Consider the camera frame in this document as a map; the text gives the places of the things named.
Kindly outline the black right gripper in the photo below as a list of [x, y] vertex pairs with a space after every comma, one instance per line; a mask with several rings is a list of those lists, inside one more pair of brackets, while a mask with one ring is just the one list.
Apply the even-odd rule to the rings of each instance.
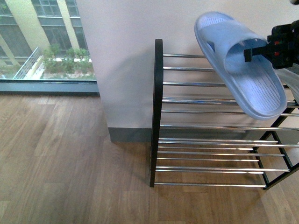
[[245, 49], [244, 61], [251, 62], [253, 56], [262, 55], [272, 63], [274, 69], [290, 68], [293, 64], [299, 64], [299, 21], [273, 27], [268, 43], [270, 45]]

